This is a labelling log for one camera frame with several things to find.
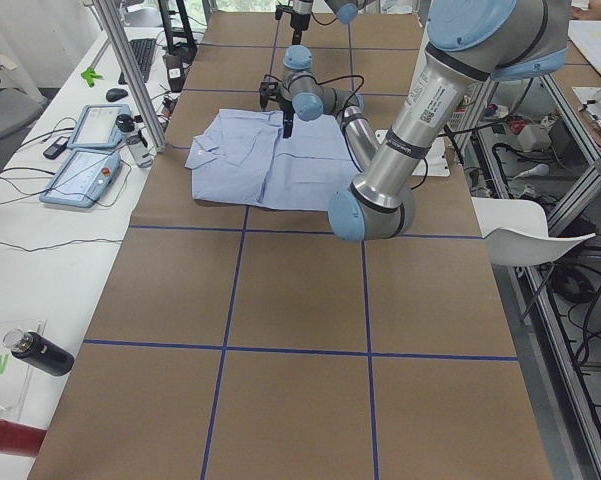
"keyboard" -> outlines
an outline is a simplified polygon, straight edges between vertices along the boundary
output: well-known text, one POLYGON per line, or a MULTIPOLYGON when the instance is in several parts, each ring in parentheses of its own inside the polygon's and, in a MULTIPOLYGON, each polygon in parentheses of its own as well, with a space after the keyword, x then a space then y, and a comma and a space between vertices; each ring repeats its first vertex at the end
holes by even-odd
MULTIPOLYGON (((138 67, 140 67, 140 73, 144 78, 145 83, 149 80, 149 72, 151 71, 151 65, 153 64, 153 54, 156 50, 156 39, 155 38, 135 38, 129 41, 131 50, 136 57, 138 67)), ((120 85, 126 85, 124 79, 124 73, 120 72, 120 78, 118 79, 120 85)))

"white table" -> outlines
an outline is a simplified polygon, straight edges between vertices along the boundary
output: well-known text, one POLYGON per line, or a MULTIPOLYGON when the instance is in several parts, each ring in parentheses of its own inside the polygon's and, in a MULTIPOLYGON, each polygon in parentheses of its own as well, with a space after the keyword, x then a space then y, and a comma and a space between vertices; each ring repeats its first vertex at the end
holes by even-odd
MULTIPOLYGON (((127 30, 127 35, 130 38, 156 37, 160 31, 155 28, 131 28, 127 30)), ((160 35, 159 44, 160 38, 164 42, 164 36, 160 35)), ((105 36, 102 34, 27 139, 52 130, 62 117, 77 119, 84 105, 107 103, 105 93, 108 89, 119 86, 117 80, 120 73, 111 47, 96 66, 96 72, 103 75, 104 79, 96 80, 95 86, 89 88, 80 77, 104 40, 105 36)), ((168 87, 161 56, 162 49, 156 47, 151 75, 146 84, 151 97, 164 91, 160 84, 168 87)), ((161 96, 156 98, 154 105, 158 107, 161 100, 161 96)), ((131 95, 118 103, 128 103, 132 113, 138 114, 131 95)), ((63 126, 72 126, 72 122, 66 121, 60 125, 63 126)), ((50 144, 51 142, 36 142, 23 148, 13 156, 7 167, 57 170, 68 152, 56 160, 47 160, 42 152, 50 144)), ((0 206, 0 241, 35 248, 73 239, 121 240, 148 175, 147 170, 135 166, 126 148, 122 149, 121 156, 132 167, 127 185, 113 206, 104 208, 96 205, 85 210, 57 208, 41 203, 37 196, 8 203, 0 206)), ((115 183, 101 198, 102 203, 111 203, 123 186, 129 167, 122 167, 115 183)), ((25 170, 7 173, 8 178, 20 178, 15 182, 26 192, 43 190, 50 178, 25 170)), ((7 182, 0 181, 0 202, 21 196, 7 182)), ((0 322, 45 320, 44 336, 77 354, 118 249, 118 243, 84 243, 26 253, 0 246, 0 322)), ((47 428, 67 377, 68 375, 57 378, 33 369, 19 422, 47 428)), ((33 459, 0 454, 0 480, 23 480, 32 465, 33 459)))

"blue device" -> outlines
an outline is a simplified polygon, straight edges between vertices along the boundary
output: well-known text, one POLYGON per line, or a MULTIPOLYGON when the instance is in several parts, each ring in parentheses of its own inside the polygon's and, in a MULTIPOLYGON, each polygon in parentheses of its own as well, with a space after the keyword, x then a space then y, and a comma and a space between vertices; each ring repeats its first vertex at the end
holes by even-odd
POLYGON ((118 115, 131 115, 127 104, 87 105, 82 109, 67 148, 96 148, 112 150, 122 140, 116 126, 118 115))
POLYGON ((117 151, 73 150, 40 195, 40 201, 88 208, 104 193, 119 169, 117 151))

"green object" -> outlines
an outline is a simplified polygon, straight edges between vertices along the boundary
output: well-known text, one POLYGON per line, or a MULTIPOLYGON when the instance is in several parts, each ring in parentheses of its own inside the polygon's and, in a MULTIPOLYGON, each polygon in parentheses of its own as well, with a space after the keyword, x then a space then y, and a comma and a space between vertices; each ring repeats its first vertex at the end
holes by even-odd
POLYGON ((93 87, 95 85, 94 80, 102 78, 102 75, 98 75, 93 67, 88 67, 84 72, 80 74, 82 78, 87 81, 87 85, 93 87))

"red cylinder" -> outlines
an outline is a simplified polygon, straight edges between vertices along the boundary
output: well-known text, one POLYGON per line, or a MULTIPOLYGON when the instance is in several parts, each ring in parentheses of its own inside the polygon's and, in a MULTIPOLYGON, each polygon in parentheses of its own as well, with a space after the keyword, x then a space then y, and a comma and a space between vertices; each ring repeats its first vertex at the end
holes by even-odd
POLYGON ((35 457, 47 431, 0 419, 0 453, 35 457))

